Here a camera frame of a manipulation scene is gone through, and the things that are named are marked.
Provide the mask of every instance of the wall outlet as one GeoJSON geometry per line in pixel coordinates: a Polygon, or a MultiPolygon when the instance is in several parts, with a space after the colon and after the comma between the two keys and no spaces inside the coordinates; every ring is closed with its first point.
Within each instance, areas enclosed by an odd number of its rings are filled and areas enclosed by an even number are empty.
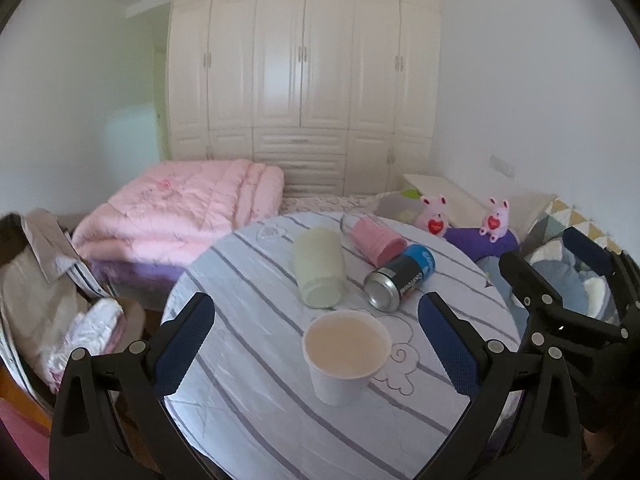
{"type": "Polygon", "coordinates": [[[503,174],[509,180],[516,179],[516,169],[513,164],[508,163],[506,160],[501,159],[499,156],[491,154],[489,159],[489,168],[503,174]]]}

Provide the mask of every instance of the black and blue can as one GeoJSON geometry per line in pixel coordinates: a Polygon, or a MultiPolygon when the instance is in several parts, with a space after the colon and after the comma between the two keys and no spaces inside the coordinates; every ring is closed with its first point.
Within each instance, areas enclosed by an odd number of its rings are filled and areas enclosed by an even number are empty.
{"type": "Polygon", "coordinates": [[[376,309],[395,312],[407,294],[436,271],[436,260],[428,248],[414,244],[364,280],[364,293],[376,309]]]}

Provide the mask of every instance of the pink comforter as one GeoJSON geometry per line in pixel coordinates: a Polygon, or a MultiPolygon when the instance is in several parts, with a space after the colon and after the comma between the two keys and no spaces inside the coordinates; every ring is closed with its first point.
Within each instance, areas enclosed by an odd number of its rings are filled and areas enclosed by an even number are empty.
{"type": "Polygon", "coordinates": [[[147,170],[80,222],[87,260],[186,267],[213,242],[278,214],[284,174],[248,160],[166,162],[147,170]]]}

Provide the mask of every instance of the pink cup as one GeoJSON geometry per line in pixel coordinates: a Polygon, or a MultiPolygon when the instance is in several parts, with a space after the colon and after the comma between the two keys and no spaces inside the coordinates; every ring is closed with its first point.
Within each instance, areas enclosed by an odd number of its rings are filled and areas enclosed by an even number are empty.
{"type": "Polygon", "coordinates": [[[407,247],[401,235],[372,216],[361,217],[350,234],[356,247],[376,267],[382,267],[407,247]]]}

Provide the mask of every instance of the stuffed animal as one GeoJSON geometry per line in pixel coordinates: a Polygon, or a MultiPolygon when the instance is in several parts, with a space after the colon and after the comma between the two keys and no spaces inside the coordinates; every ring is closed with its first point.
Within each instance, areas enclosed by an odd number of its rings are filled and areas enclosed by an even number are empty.
{"type": "Polygon", "coordinates": [[[414,226],[432,235],[443,237],[449,227],[447,219],[447,199],[440,195],[437,199],[420,197],[424,211],[415,220],[414,226]]]}
{"type": "Polygon", "coordinates": [[[490,198],[489,202],[494,206],[494,210],[484,217],[480,236],[489,233],[489,241],[495,244],[498,238],[502,238],[509,230],[509,202],[503,200],[498,205],[493,198],[490,198]]]}

